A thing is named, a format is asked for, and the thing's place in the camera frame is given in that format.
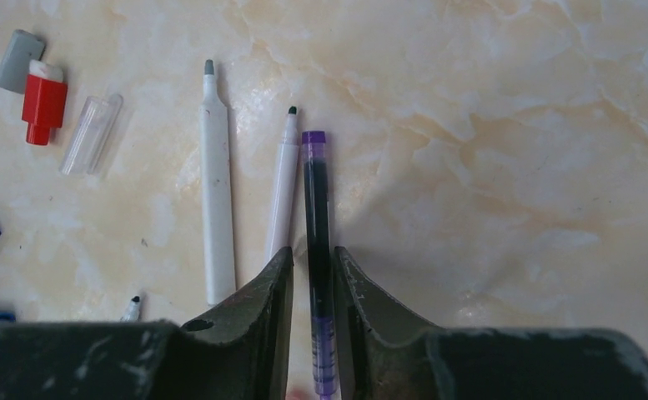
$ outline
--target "pen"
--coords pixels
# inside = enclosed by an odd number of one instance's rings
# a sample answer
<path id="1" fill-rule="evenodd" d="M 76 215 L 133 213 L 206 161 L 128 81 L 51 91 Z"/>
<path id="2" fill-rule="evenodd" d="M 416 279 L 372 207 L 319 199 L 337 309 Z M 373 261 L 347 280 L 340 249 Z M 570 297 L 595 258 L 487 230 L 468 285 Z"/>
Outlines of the pen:
<path id="1" fill-rule="evenodd" d="M 235 293 L 228 109 L 218 98 L 216 83 L 213 60 L 207 60 L 203 70 L 203 101 L 199 113 L 203 258 L 209 306 Z"/>
<path id="2" fill-rule="evenodd" d="M 289 217 L 292 214 L 292 196 L 294 195 L 294 179 L 297 176 L 298 157 L 297 108 L 292 106 L 287 113 L 284 135 L 277 152 L 272 207 L 269 212 L 267 242 L 264 246 L 265 265 L 280 248 L 289 245 Z"/>
<path id="3" fill-rule="evenodd" d="M 139 321 L 140 306 L 142 305 L 142 300 L 139 296 L 132 297 L 127 305 L 127 310 L 125 314 L 120 318 L 121 323 L 134 323 Z"/>
<path id="4" fill-rule="evenodd" d="M 329 181 L 325 150 L 324 132 L 302 133 L 314 390 L 322 400 L 328 400 L 336 392 L 333 271 L 329 251 Z"/>

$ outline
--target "gray marker tip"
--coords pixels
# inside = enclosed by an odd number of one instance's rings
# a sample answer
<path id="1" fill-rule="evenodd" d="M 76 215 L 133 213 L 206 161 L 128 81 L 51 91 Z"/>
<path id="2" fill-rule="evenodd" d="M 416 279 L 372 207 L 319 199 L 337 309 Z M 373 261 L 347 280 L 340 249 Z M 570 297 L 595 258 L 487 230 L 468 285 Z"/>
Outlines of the gray marker tip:
<path id="1" fill-rule="evenodd" d="M 203 68 L 203 74 L 205 74 L 205 75 L 214 75 L 213 74 L 213 60 L 206 60 L 206 66 Z"/>

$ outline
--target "red glue stick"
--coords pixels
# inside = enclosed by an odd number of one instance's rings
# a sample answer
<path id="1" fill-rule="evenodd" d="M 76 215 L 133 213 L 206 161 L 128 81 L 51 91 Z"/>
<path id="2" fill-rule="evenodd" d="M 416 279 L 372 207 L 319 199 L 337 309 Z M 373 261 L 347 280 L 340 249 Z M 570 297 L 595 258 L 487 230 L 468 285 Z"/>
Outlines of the red glue stick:
<path id="1" fill-rule="evenodd" d="M 63 125 L 68 85 L 63 83 L 63 71 L 45 62 L 32 60 L 27 75 L 22 119 L 29 123 L 27 143 L 46 146 L 52 128 Z"/>

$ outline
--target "gray eraser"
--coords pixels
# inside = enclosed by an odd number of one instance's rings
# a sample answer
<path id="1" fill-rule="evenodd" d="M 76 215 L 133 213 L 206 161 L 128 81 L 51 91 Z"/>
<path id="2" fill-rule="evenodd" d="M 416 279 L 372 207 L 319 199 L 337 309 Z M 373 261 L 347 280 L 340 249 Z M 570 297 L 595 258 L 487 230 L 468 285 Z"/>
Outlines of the gray eraser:
<path id="1" fill-rule="evenodd" d="M 0 62 L 0 88 L 24 94 L 29 62 L 41 59 L 45 47 L 46 44 L 31 33 L 21 29 L 15 30 Z"/>

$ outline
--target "marble surface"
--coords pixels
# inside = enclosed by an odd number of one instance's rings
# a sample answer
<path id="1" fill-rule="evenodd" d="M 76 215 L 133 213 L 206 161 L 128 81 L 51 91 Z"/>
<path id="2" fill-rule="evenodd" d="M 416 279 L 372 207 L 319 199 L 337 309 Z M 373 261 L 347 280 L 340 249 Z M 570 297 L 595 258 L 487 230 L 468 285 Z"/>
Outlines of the marble surface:
<path id="1" fill-rule="evenodd" d="M 263 265 L 289 105 L 330 132 L 334 243 L 444 326 L 608 327 L 648 352 L 648 2 L 4 1 L 65 68 L 63 129 L 23 141 L 0 89 L 0 303 L 20 319 L 204 310 L 198 103 L 231 107 L 239 286 Z M 96 177 L 64 177 L 88 95 L 124 108 Z M 310 390 L 301 186 L 289 382 Z"/>

